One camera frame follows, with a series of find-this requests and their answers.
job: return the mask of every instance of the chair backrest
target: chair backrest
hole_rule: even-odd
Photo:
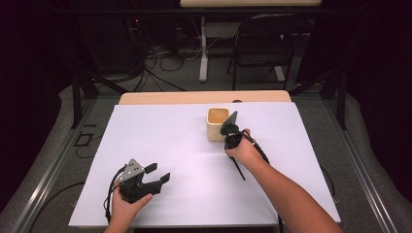
[[[236,40],[248,36],[300,35],[307,24],[307,19],[299,15],[256,15],[247,18],[240,24]]]

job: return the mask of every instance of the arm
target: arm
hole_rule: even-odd
[[[252,173],[291,232],[342,232],[308,192],[266,163],[248,140],[226,153]]]
[[[115,184],[115,190],[113,191],[112,198],[112,219],[110,220],[109,226],[104,231],[105,233],[121,233],[126,232],[130,227],[133,219],[136,217],[137,213],[143,209],[153,198],[151,194],[148,194],[142,199],[138,200],[133,204],[121,199],[120,188],[118,186],[119,182]]]

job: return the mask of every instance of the white tabletop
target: white tabletop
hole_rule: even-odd
[[[276,211],[252,175],[244,182],[222,142],[206,137],[210,107],[238,111],[271,165],[305,188],[339,222],[325,178],[294,103],[118,105],[94,157],[86,185],[69,222],[104,227],[103,202],[114,174],[131,158],[157,163],[144,183],[171,173],[170,181],[135,218],[134,227],[264,226]]]
[[[320,6],[322,0],[181,0],[182,7],[271,7],[271,6]]]

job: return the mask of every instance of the cup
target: cup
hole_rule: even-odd
[[[225,120],[229,118],[229,109],[210,108],[207,111],[207,139],[212,142],[223,142],[225,136],[221,134],[221,128]]]

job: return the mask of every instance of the hand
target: hand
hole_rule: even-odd
[[[151,194],[148,194],[135,203],[130,204],[121,198],[119,181],[115,182],[115,187],[112,198],[112,219],[105,231],[106,233],[125,232],[130,227],[137,213],[153,198]]]
[[[246,133],[251,135],[250,129],[245,129]],[[248,167],[251,162],[261,159],[261,155],[254,145],[245,137],[242,137],[239,145],[235,149],[224,150],[230,157],[235,158],[237,161]]]

